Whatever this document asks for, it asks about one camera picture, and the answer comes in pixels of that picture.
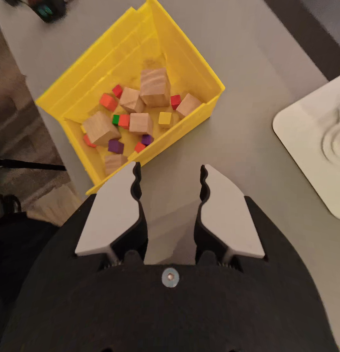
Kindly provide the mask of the white rounded tray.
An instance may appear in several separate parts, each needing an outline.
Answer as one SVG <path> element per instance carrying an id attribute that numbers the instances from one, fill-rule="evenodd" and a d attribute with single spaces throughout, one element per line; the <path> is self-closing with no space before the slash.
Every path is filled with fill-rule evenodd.
<path id="1" fill-rule="evenodd" d="M 272 127 L 332 215 L 340 220 L 340 167 L 323 155 L 322 139 L 336 123 L 340 76 L 280 111 Z"/>

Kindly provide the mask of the black device with teal light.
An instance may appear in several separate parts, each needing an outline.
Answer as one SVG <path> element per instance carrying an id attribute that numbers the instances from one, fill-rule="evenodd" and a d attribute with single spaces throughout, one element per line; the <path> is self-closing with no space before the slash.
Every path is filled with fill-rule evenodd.
<path id="1" fill-rule="evenodd" d="M 52 23 L 62 19 L 67 13 L 64 0 L 29 1 L 29 7 L 45 22 Z"/>

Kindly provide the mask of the clear glass flask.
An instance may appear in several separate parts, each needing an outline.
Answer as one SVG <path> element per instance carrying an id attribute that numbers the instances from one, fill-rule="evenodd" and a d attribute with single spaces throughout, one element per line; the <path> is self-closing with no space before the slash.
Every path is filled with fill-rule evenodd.
<path id="1" fill-rule="evenodd" d="M 337 109 L 336 123 L 323 136 L 322 152 L 331 164 L 340 167 L 340 105 Z"/>

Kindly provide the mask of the yellow plastic box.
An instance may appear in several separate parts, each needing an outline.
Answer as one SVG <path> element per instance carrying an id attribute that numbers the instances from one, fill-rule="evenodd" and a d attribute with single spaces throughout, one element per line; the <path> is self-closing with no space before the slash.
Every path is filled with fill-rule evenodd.
<path id="1" fill-rule="evenodd" d="M 85 171 L 93 182 L 86 195 L 96 193 L 111 175 L 105 173 L 107 148 L 92 148 L 83 141 L 83 122 L 97 111 L 112 119 L 99 100 L 111 93 L 117 84 L 139 89 L 144 68 L 166 67 L 171 94 L 187 93 L 202 104 L 182 120 L 175 114 L 175 125 L 169 130 L 154 127 L 154 142 L 135 154 L 140 137 L 123 130 L 121 142 L 125 155 L 141 166 L 154 159 L 172 144 L 209 118 L 224 84 L 158 1 L 146 1 L 137 10 L 129 8 L 102 34 L 57 81 L 36 101 L 59 122 Z"/>

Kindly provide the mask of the black metal bar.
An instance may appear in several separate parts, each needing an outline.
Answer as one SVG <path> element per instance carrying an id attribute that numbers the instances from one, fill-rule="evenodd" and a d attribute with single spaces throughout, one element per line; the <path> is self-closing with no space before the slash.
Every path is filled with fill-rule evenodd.
<path id="1" fill-rule="evenodd" d="M 0 159 L 0 168 L 4 169 L 36 169 L 49 171 L 66 171 L 64 165 L 25 162 L 18 160 Z"/>

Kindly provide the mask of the pile of coloured wooden cubes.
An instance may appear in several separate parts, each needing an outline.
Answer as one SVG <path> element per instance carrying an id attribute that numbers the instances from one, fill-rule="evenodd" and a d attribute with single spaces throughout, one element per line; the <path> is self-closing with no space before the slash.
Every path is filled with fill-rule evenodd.
<path id="1" fill-rule="evenodd" d="M 103 157 L 103 178 L 153 147 L 168 130 L 201 106 L 190 93 L 171 96 L 166 68 L 146 69 L 140 90 L 125 87 L 119 96 L 104 93 L 100 108 L 83 123 L 84 143 Z"/>

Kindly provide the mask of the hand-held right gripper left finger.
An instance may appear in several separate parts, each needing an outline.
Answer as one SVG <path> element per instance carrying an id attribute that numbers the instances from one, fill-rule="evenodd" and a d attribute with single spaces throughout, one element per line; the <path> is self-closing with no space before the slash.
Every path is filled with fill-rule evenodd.
<path id="1" fill-rule="evenodd" d="M 148 230 L 140 182 L 141 165 L 130 162 L 97 191 L 75 248 L 78 257 L 105 254 L 119 264 L 134 253 L 144 264 Z"/>

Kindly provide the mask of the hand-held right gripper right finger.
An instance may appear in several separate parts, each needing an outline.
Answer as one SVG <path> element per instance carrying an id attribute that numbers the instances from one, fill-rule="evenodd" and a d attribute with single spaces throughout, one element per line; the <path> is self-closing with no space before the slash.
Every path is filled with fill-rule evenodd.
<path id="1" fill-rule="evenodd" d="M 211 251 L 221 264 L 234 256 L 257 259 L 265 251 L 243 192 L 212 166 L 200 169 L 200 205 L 194 225 L 195 261 Z"/>

